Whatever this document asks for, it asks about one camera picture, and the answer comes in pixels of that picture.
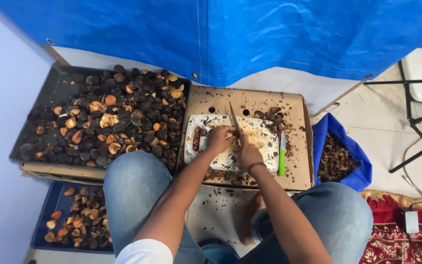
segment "knife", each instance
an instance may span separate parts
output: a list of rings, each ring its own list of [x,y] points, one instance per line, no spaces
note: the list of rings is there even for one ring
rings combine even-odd
[[[229,102],[229,105],[231,106],[231,116],[232,116],[232,122],[234,123],[235,132],[237,133],[237,138],[240,138],[242,135],[242,130],[239,127],[239,123],[237,122],[237,118],[235,117],[234,110],[232,109],[232,104]]]
[[[278,163],[278,176],[284,176],[286,164],[284,162],[284,154],[286,154],[286,134],[284,131],[281,133],[281,144],[279,145],[279,163]]]

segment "black stand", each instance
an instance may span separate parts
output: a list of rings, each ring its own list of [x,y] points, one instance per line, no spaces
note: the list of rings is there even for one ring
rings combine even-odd
[[[401,61],[398,62],[398,67],[400,68],[400,75],[401,75],[401,81],[384,81],[384,82],[365,82],[364,85],[386,85],[386,84],[403,84],[403,87],[405,88],[405,95],[407,99],[407,119],[410,122],[410,127],[413,128],[413,130],[419,135],[419,137],[422,139],[422,132],[416,127],[416,124],[419,124],[422,122],[422,117],[413,118],[411,117],[411,102],[414,101],[413,97],[411,97],[410,93],[410,84],[421,84],[422,80],[405,80],[405,73],[403,72],[403,66],[401,64]],[[422,150],[413,156],[411,158],[405,160],[398,166],[394,167],[393,169],[390,169],[388,172],[394,173],[398,171],[399,169],[405,167],[413,160],[419,158],[422,156]]]

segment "bracelet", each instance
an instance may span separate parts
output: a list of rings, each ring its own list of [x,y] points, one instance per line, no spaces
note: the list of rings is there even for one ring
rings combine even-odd
[[[256,165],[263,165],[263,166],[265,166],[265,168],[266,168],[266,165],[265,165],[263,162],[256,162],[256,163],[254,163],[254,164],[252,164],[252,165],[250,165],[250,166],[249,166],[249,169],[247,170],[247,171],[249,172],[249,174],[250,174],[250,170],[251,170],[253,167],[255,167]]]

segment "patterned rug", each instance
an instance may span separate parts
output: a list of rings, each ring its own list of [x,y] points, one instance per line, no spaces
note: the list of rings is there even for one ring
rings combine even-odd
[[[408,235],[402,230],[400,207],[422,201],[404,195],[379,191],[362,191],[374,215],[374,228],[359,264],[422,263],[422,203],[418,211],[419,233]]]

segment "jeans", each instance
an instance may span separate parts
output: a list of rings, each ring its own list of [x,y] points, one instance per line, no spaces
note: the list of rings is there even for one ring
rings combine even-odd
[[[108,166],[104,192],[115,255],[133,241],[172,176],[153,155],[130,152]],[[364,199],[340,183],[323,183],[292,196],[335,264],[358,263],[372,232],[373,218]],[[266,214],[259,218],[263,241],[240,264],[288,263]],[[202,264],[203,251],[184,226],[175,264]]]

